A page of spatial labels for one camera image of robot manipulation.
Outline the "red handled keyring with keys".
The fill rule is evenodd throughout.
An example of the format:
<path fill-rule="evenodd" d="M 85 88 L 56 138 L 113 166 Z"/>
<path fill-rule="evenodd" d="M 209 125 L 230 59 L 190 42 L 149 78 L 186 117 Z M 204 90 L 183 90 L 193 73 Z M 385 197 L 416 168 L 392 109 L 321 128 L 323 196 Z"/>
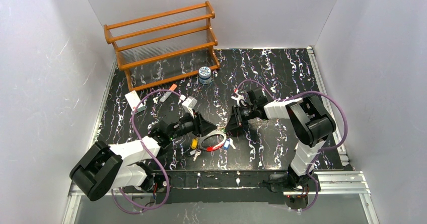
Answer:
<path fill-rule="evenodd" d="M 195 162 L 202 152 L 213 152 L 224 146 L 227 136 L 223 131 L 215 130 L 206 136 L 196 137 L 190 144 L 189 155 Z"/>

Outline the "blue tagged key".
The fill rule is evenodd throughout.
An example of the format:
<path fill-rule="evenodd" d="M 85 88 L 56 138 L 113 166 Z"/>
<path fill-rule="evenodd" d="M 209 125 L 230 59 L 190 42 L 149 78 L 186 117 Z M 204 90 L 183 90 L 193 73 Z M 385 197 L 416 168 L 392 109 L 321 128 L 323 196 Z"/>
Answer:
<path fill-rule="evenodd" d="M 227 138 L 227 139 L 225 140 L 225 142 L 224 142 L 224 144 L 223 144 L 222 148 L 223 148 L 224 150 L 228 150 L 230 147 L 231 147 L 232 149 L 236 149 L 236 147 L 235 147 L 235 146 L 234 146 L 234 144 L 233 144 L 233 140 L 232 140 L 231 138 Z"/>

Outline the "green tagged key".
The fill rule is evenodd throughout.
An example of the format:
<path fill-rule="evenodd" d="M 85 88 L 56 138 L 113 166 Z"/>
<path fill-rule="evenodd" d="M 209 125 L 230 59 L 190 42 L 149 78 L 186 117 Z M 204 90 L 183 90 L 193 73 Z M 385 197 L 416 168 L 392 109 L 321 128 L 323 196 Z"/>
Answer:
<path fill-rule="evenodd" d="M 223 127 L 218 127 L 218 128 L 217 128 L 217 131 L 222 132 L 222 133 L 225 133 L 225 132 L 226 132 L 226 131 L 225 131 L 225 129 L 224 129 Z"/>

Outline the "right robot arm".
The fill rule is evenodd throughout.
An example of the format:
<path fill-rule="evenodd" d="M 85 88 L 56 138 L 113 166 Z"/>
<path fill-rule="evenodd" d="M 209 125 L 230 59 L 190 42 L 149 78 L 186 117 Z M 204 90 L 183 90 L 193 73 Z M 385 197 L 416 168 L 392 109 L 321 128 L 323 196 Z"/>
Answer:
<path fill-rule="evenodd" d="M 225 131 L 236 132 L 254 118 L 290 120 L 299 140 L 296 155 L 288 166 L 288 173 L 285 176 L 271 177 L 268 183 L 284 188 L 303 187 L 314 169 L 311 162 L 336 130 L 335 121 L 315 96 L 279 101 L 268 99 L 262 89 L 248 91 L 247 94 L 248 102 L 238 90 L 232 93 L 231 98 L 235 100 L 235 104 L 231 108 Z"/>

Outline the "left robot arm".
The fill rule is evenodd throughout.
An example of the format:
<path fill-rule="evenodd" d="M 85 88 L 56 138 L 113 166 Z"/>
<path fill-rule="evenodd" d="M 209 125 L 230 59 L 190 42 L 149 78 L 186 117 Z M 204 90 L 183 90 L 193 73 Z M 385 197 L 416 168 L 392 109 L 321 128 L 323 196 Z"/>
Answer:
<path fill-rule="evenodd" d="M 91 200 L 96 201 L 108 191 L 126 186 L 142 186 L 148 177 L 141 162 L 166 152 L 175 138 L 193 133 L 206 136 L 217 126 L 199 112 L 186 113 L 175 123 L 160 121 L 142 140 L 122 144 L 95 142 L 70 171 L 70 179 Z"/>

